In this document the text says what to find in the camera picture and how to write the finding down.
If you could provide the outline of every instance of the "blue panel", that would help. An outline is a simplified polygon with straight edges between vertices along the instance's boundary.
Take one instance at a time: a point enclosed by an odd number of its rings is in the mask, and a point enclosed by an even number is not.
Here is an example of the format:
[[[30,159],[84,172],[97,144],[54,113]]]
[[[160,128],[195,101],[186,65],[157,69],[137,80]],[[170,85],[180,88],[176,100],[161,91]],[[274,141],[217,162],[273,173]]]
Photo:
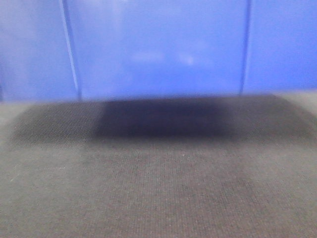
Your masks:
[[[0,1],[3,99],[77,98],[59,0]]]
[[[317,87],[317,1],[253,0],[244,92]]]
[[[247,0],[68,0],[84,99],[238,94]]]

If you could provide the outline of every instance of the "black fabric surface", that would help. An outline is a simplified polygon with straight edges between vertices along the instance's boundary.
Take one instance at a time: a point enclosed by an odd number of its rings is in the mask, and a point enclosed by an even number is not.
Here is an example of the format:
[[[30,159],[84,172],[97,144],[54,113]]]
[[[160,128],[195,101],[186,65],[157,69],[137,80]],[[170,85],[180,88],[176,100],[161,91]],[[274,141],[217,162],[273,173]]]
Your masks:
[[[315,238],[316,125],[275,96],[29,106],[0,127],[0,237]]]

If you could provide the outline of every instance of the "gray carpet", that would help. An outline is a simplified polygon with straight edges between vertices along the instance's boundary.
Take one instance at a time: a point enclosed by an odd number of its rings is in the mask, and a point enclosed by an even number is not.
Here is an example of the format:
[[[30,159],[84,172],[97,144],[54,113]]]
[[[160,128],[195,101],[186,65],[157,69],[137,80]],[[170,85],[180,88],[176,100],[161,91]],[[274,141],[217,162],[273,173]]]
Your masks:
[[[316,238],[317,119],[275,96],[0,106],[1,238]]]

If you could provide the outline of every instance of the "vertical seam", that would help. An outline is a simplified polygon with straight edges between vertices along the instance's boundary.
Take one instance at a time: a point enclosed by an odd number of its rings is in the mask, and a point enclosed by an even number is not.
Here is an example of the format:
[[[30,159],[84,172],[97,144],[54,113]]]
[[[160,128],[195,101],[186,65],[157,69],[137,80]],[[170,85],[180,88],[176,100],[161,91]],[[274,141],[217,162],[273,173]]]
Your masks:
[[[73,41],[73,35],[72,35],[72,28],[70,24],[70,17],[69,17],[69,11],[68,11],[68,5],[67,0],[59,0],[60,10],[61,10],[61,17],[63,21],[63,28],[65,33],[65,40],[67,45],[67,51],[71,66],[71,71],[73,75],[73,81],[75,85],[75,90],[77,92],[78,100],[82,99],[82,93],[81,93],[81,85],[79,82],[78,77],[78,71],[76,68],[75,58],[74,58],[74,41]]]
[[[247,0],[244,43],[243,43],[242,76],[241,76],[239,95],[242,95],[242,93],[243,93],[245,81],[247,78],[247,69],[248,69],[248,65],[249,65],[251,14],[252,14],[252,0]]]

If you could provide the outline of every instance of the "floor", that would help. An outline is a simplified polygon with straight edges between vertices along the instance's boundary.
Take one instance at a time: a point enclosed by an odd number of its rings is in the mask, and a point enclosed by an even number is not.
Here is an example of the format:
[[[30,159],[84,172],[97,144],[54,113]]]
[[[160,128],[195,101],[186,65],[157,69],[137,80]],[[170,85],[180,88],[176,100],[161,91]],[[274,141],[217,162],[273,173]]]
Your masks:
[[[317,93],[0,105],[1,238],[315,238]]]

